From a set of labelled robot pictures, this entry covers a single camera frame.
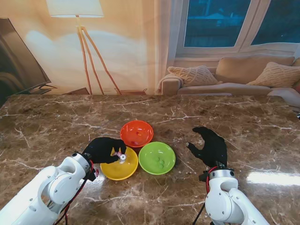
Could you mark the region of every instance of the table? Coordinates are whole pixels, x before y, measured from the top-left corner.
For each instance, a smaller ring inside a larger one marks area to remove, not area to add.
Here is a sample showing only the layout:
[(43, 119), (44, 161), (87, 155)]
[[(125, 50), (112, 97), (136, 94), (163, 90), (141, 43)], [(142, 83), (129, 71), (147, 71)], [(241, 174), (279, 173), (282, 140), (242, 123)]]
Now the table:
[[(153, 126), (153, 140), (174, 149), (175, 167), (155, 176), (139, 166), (123, 181), (100, 175), (72, 203), (70, 224), (190, 225), (206, 196), (198, 175), (207, 168), (186, 148), (203, 146), (196, 126), (225, 139), (239, 189), (270, 224), (299, 224), (300, 122), (267, 96), (13, 96), (0, 110), (0, 208), (39, 170), (93, 138), (118, 138), (130, 120)], [(197, 224), (209, 223), (204, 211)]]

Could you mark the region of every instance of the red cable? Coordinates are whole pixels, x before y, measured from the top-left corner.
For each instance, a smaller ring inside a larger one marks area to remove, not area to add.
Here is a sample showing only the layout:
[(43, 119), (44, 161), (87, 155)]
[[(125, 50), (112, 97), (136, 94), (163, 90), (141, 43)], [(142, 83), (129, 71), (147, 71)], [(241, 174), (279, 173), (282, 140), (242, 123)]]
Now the red cable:
[[(94, 163), (92, 160), (90, 160), (90, 164), (91, 164), (91, 167), (90, 167), (90, 173), (93, 172), (93, 169), (94, 169)], [(66, 221), (66, 224), (68, 224), (68, 216), (67, 216), (67, 211), (70, 207), (70, 204), (74, 201), (74, 199), (79, 195), (79, 193), (81, 192), (81, 190), (83, 189), (84, 187), (84, 184), (81, 185), (81, 187), (79, 188), (79, 190), (77, 191), (77, 193), (75, 194), (75, 196), (69, 201), (69, 203), (65, 206), (65, 212), (64, 214), (62, 215), (62, 217), (54, 224), (54, 225), (57, 225), (64, 217), (65, 217), (65, 221)]]
[(206, 192), (207, 193), (209, 193), (209, 191), (210, 191), (210, 185), (209, 185), (210, 172), (213, 171), (214, 169), (217, 169), (217, 166), (214, 166), (213, 168), (211, 168), (210, 170), (208, 170), (208, 174), (207, 174), (207, 178), (206, 178)]

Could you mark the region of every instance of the lamp leg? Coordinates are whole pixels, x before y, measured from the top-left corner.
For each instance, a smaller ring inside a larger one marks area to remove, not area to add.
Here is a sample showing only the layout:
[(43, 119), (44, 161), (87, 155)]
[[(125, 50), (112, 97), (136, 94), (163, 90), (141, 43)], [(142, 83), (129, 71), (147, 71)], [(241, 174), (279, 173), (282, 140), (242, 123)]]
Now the lamp leg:
[(95, 51), (97, 52), (97, 55), (98, 55), (98, 57), (99, 57), (100, 60), (101, 60), (101, 63), (102, 63), (102, 65), (103, 65), (103, 67), (104, 67), (104, 70), (105, 70), (105, 72), (107, 73), (107, 75), (109, 76), (109, 78), (111, 79), (111, 81), (112, 81), (112, 83), (114, 84), (115, 88), (117, 89), (117, 92), (118, 92), (120, 95), (122, 95), (121, 92), (120, 92), (120, 90), (119, 90), (119, 88), (118, 88), (118, 86), (117, 86), (117, 84), (116, 84), (115, 81), (113, 80), (113, 77), (112, 77), (111, 74), (108, 72), (107, 67), (106, 67), (106, 65), (105, 65), (105, 63), (104, 63), (104, 60), (103, 60), (103, 58), (102, 58), (102, 56), (101, 56), (99, 50), (97, 49), (95, 43), (93, 42), (92, 38), (89, 36), (89, 34), (88, 34), (86, 28), (85, 28), (85, 27), (82, 27), (82, 29), (83, 29), (85, 35), (88, 37), (90, 43), (91, 43), (92, 46), (94, 47)]
[(83, 39), (83, 42), (84, 42), (85, 47), (86, 47), (86, 50), (87, 50), (87, 52), (88, 52), (88, 55), (89, 55), (89, 58), (90, 58), (90, 63), (91, 63), (91, 65), (92, 65), (93, 72), (94, 72), (94, 75), (95, 75), (95, 77), (96, 77), (96, 80), (97, 80), (97, 83), (98, 83), (98, 85), (99, 85), (99, 88), (100, 88), (100, 90), (101, 90), (101, 93), (102, 93), (102, 95), (104, 95), (104, 92), (103, 92), (103, 89), (102, 89), (102, 87), (101, 87), (101, 84), (100, 84), (98, 75), (97, 75), (96, 70), (95, 70), (93, 58), (92, 58), (92, 55), (91, 55), (91, 53), (90, 53), (90, 49), (89, 49), (88, 43), (86, 42), (86, 39), (85, 39), (85, 37), (84, 37), (84, 35), (83, 35), (82, 27), (79, 27), (79, 33), (80, 33), (81, 38)]
[(83, 62), (84, 62), (84, 70), (85, 70), (85, 74), (86, 74), (86, 79), (88, 81), (88, 86), (89, 86), (89, 90), (90, 90), (90, 95), (92, 95), (92, 88), (90, 87), (90, 78), (89, 78), (89, 73), (88, 73), (88, 68), (86, 65), (86, 56), (85, 56), (85, 50), (84, 50), (84, 46), (83, 46), (83, 40), (81, 38), (80, 32), (79, 32), (79, 27), (77, 27), (77, 34), (80, 40), (80, 45), (81, 45), (81, 50), (82, 50), (82, 55), (83, 55)]

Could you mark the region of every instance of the bowl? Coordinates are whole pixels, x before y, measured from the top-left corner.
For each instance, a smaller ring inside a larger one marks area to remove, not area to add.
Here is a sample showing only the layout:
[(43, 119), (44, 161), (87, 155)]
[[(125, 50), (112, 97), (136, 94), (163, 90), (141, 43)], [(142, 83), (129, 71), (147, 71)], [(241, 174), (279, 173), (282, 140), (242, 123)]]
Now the bowl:
[(153, 138), (153, 129), (149, 123), (141, 120), (130, 121), (121, 131), (121, 139), (127, 146), (139, 148), (148, 144)]
[(153, 175), (169, 172), (175, 165), (176, 157), (173, 149), (162, 142), (151, 142), (139, 153), (139, 162), (144, 171)]
[(139, 164), (137, 154), (132, 148), (127, 147), (125, 155), (126, 159), (124, 163), (120, 163), (120, 160), (110, 164), (101, 163), (102, 173), (111, 180), (124, 180), (134, 174)]

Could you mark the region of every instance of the black glove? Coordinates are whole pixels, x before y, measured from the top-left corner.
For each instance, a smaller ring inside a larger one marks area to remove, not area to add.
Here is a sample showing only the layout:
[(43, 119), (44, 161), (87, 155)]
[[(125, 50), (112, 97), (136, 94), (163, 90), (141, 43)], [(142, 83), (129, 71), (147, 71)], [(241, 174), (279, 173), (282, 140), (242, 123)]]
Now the black glove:
[(201, 159), (209, 167), (216, 166), (216, 161), (227, 166), (227, 146), (224, 138), (206, 127), (195, 127), (193, 131), (201, 134), (205, 141), (202, 150), (197, 149), (192, 143), (187, 143), (187, 147), (193, 155)]
[(122, 154), (125, 154), (126, 145), (122, 140), (110, 137), (98, 137), (89, 143), (83, 154), (90, 154), (90, 160), (93, 163), (113, 163), (119, 159), (118, 156), (111, 156), (113, 148), (115, 151), (119, 151), (121, 148)]

